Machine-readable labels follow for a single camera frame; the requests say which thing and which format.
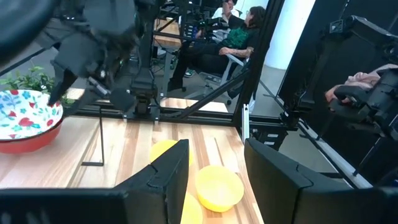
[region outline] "yellow plate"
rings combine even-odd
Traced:
[[[175,143],[177,143],[177,141],[175,140],[164,140],[154,144],[152,146],[152,149],[150,150],[150,155],[149,155],[150,162],[154,162],[155,159],[157,159],[165,151],[174,146]],[[191,149],[189,149],[189,166],[191,166],[192,163],[193,163],[193,152]]]
[[[203,214],[198,201],[190,194],[185,195],[181,224],[202,224]]]
[[[199,202],[214,212],[226,212],[242,198],[242,180],[222,166],[206,166],[199,171],[195,182]]]

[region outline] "wooden surface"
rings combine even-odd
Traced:
[[[162,19],[155,20],[155,30],[162,27],[164,24],[167,23],[167,21],[162,20]],[[176,22],[172,22],[161,32],[164,32],[167,34],[180,35],[178,23],[176,23]],[[180,39],[176,39],[176,38],[155,35],[155,45],[160,45],[160,47],[176,48],[177,49],[177,48],[180,48],[181,41],[180,41]]]
[[[70,88],[67,93],[67,98],[77,100],[83,94],[83,89],[78,88]],[[160,105],[169,108],[186,108],[187,106],[191,106],[196,103],[196,100],[186,100],[186,99],[177,99],[177,98],[164,98],[160,101]],[[202,111],[217,111],[217,112],[225,112],[228,113],[228,110],[225,107],[224,103],[218,102],[210,102],[200,108]]]
[[[191,100],[166,99],[164,106],[185,108]],[[213,111],[226,111],[222,103],[213,103]],[[195,152],[190,167],[188,192],[196,197],[195,175],[208,165],[222,165],[237,173],[245,186],[241,202],[225,213],[203,208],[203,224],[262,223],[256,200],[250,187],[243,156],[243,144],[235,128],[192,124],[128,122],[104,119],[104,167],[80,167],[72,187],[114,187],[149,164],[153,144],[166,139],[189,139]],[[99,135],[85,156],[85,161],[101,160]]]
[[[0,154],[0,188],[68,187],[98,126],[98,119],[67,118],[50,145],[28,154]]]

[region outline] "pink cloth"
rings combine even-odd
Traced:
[[[349,76],[344,85],[359,86],[361,88],[372,88],[374,84],[380,79],[377,73],[363,73],[358,72],[354,76]]]

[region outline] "white chair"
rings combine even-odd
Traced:
[[[238,64],[239,66],[243,66],[246,61],[241,61],[238,58],[236,58],[233,55],[226,55],[229,59],[229,62],[226,66],[226,69],[224,71],[223,74],[216,74],[216,73],[206,73],[206,72],[202,72],[197,68],[194,68],[194,70],[197,72],[197,74],[203,79],[203,81],[205,81],[205,86],[203,87],[203,89],[198,90],[194,93],[191,93],[189,95],[187,95],[185,97],[185,99],[192,99],[192,98],[196,98],[198,96],[202,96],[205,97],[207,94],[209,94],[210,92],[212,92],[214,90],[214,88],[211,86],[211,84],[216,85],[217,88],[221,85],[223,85],[224,83],[226,83],[228,75],[229,75],[229,71],[231,70],[231,66],[233,63]],[[222,95],[221,97],[226,98],[226,104],[230,105],[232,103],[231,98],[228,97],[227,95]]]

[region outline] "red bowl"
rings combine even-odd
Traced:
[[[61,130],[63,118],[48,131],[24,139],[0,141],[0,152],[6,154],[21,154],[34,152],[50,144]]]

